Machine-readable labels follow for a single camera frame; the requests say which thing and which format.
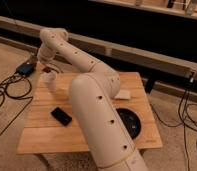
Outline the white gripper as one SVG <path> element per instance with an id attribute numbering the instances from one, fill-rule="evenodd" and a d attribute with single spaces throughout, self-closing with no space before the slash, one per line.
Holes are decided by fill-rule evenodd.
<path id="1" fill-rule="evenodd" d="M 38 61 L 44 66 L 48 66 L 54 57 L 55 54 L 53 52 L 39 51 L 37 54 Z"/>

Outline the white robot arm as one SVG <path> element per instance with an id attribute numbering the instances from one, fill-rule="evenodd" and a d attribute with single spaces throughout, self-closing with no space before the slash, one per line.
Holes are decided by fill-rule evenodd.
<path id="1" fill-rule="evenodd" d="M 117 71 L 68 42 L 62 28 L 40 30 L 38 60 L 46 64 L 59 53 L 81 73 L 69 86 L 69 98 L 99 171 L 149 171 L 112 99 L 120 91 Z"/>

